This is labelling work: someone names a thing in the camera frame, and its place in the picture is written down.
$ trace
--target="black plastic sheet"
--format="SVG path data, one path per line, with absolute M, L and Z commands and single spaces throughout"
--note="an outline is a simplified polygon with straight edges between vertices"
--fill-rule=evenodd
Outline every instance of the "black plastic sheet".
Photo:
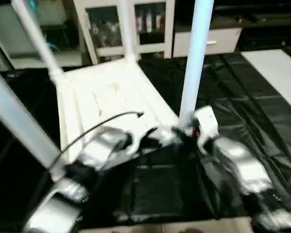
M 186 60 L 141 60 L 139 65 L 178 114 Z M 3 75 L 58 145 L 56 90 L 47 71 L 17 73 Z M 245 144 L 264 164 L 291 210 L 291 106 L 239 54 L 206 58 L 196 107 L 208 104 L 220 133 Z M 0 231 L 15 232 L 43 168 L 1 124 L 0 160 Z M 187 144 L 116 167 L 100 183 L 84 213 L 85 228 L 247 215 L 231 176 Z

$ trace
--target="white plastic chair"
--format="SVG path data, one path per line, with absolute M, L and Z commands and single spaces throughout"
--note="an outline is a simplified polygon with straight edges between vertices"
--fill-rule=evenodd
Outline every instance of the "white plastic chair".
M 126 1 L 121 0 L 121 11 L 124 16 L 128 16 Z M 66 147 L 76 137 L 102 120 L 125 111 L 144 112 L 144 119 L 141 121 L 137 120 L 136 116 L 123 116 L 111 121 L 109 125 L 129 130 L 154 125 L 178 124 L 183 127 L 189 122 L 196 104 L 213 0 L 197 0 L 195 3 L 192 43 L 179 120 L 136 63 L 131 39 L 132 27 L 129 25 L 128 17 L 124 17 L 122 25 L 124 59 L 63 72 L 48 48 L 25 0 L 12 0 L 12 6 L 56 86 L 61 148 Z M 44 167 L 49 167 L 54 162 L 59 150 L 2 79 L 0 79 L 0 120 Z M 75 143 L 50 171 L 54 181 L 63 175 L 63 165 L 75 160 L 83 144 L 90 137 L 88 134 Z

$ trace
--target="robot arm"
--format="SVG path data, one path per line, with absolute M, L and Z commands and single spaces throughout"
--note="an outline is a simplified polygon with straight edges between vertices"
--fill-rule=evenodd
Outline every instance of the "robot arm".
M 200 129 L 200 151 L 214 156 L 233 176 L 254 232 L 291 232 L 291 214 L 280 201 L 264 166 L 243 144 L 218 134 L 210 106 L 194 113 L 193 125 Z
M 31 214 L 24 232 L 70 233 L 78 228 L 81 212 L 95 187 L 98 173 L 135 157 L 132 136 L 120 129 L 102 127 L 83 148 L 66 175 L 53 185 Z

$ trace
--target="wire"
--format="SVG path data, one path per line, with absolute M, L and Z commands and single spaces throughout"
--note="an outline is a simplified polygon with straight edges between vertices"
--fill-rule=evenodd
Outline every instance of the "wire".
M 29 202 L 29 205 L 28 205 L 28 209 L 26 211 L 26 214 L 25 214 L 25 218 L 24 218 L 24 221 L 27 220 L 28 216 L 29 216 L 29 212 L 31 211 L 31 209 L 33 209 L 33 205 L 36 204 L 37 202 L 37 199 L 39 198 L 41 192 L 42 192 L 42 189 L 43 187 L 45 186 L 47 180 L 48 180 L 48 177 L 49 177 L 49 171 L 56 165 L 56 163 L 58 162 L 58 160 L 61 158 L 62 154 L 64 154 L 71 146 L 73 146 L 77 141 L 79 141 L 81 138 L 83 138 L 86 134 L 88 134 L 89 132 L 91 132 L 92 130 L 98 128 L 99 126 L 115 119 L 115 118 L 118 118 L 118 117 L 121 117 L 121 116 L 124 116 L 124 115 L 128 115 L 128 114 L 136 114 L 139 117 L 141 117 L 144 113 L 141 113 L 141 112 L 136 112 L 136 111 L 130 111 L 130 112 L 125 112 L 125 113 L 120 113 L 120 114 L 117 114 L 109 119 L 106 119 L 104 121 L 102 121 L 101 123 L 91 127 L 90 129 L 88 129 L 87 131 L 85 131 L 84 133 L 80 134 L 80 136 L 78 136 L 76 139 L 74 139 L 69 145 L 67 145 L 58 155 L 57 157 L 54 159 L 53 163 L 47 168 L 47 170 L 43 173 L 36 189 L 34 190 L 33 192 L 33 195 L 32 195 L 32 198 Z

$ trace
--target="white table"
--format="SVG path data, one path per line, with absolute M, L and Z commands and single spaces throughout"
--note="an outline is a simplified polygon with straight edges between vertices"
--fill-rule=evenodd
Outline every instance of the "white table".
M 283 50 L 250 51 L 242 55 L 291 105 L 291 57 Z

